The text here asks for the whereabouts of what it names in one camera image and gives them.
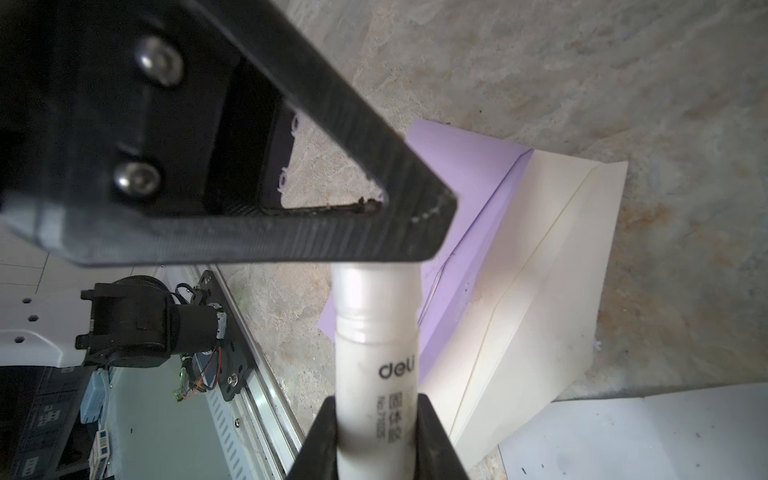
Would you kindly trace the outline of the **purple envelope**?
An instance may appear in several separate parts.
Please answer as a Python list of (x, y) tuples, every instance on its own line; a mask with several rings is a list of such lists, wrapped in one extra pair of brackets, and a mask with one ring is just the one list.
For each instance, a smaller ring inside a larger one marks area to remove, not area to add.
[[(421, 273), (419, 378), (424, 379), (456, 331), (480, 267), (532, 157), (532, 149), (454, 126), (417, 119), (407, 144), (453, 190), (458, 208), (436, 256)], [(318, 326), (335, 328), (333, 297)]]

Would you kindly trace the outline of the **cream envelope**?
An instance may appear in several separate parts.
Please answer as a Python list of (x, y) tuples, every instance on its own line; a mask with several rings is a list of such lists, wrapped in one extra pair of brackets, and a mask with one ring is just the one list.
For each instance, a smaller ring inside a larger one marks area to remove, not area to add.
[(422, 390), (465, 468), (592, 364), (628, 166), (530, 157), (458, 326)]

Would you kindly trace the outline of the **white glue stick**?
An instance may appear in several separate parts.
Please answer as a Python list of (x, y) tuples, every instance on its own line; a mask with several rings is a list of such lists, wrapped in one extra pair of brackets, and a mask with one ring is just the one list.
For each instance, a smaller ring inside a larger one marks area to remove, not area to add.
[(416, 464), (416, 263), (331, 268), (337, 468), (341, 479), (411, 479)]

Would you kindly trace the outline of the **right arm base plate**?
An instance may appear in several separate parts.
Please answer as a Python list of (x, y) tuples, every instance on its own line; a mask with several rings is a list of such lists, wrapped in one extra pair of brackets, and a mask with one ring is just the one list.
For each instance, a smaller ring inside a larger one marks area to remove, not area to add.
[(255, 358), (240, 311), (220, 272), (213, 266), (207, 267), (198, 285), (201, 302), (226, 314), (224, 335), (218, 341), (222, 358), (215, 378), (223, 400), (231, 402), (247, 386), (256, 367)]

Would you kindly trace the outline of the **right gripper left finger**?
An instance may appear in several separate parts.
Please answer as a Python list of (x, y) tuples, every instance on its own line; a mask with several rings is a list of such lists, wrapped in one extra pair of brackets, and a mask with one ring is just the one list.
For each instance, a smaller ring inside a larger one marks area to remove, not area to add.
[[(302, 113), (384, 193), (285, 208)], [(1, 217), (80, 266), (421, 262), (455, 194), (269, 1), (5, 1)]]

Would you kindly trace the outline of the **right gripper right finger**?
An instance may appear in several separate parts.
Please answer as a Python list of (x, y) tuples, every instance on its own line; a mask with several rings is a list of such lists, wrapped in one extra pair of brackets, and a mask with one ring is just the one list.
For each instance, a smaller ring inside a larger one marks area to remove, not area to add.
[[(336, 400), (324, 399), (287, 479), (337, 479)], [(412, 479), (468, 479), (427, 395), (418, 395), (416, 464)]]

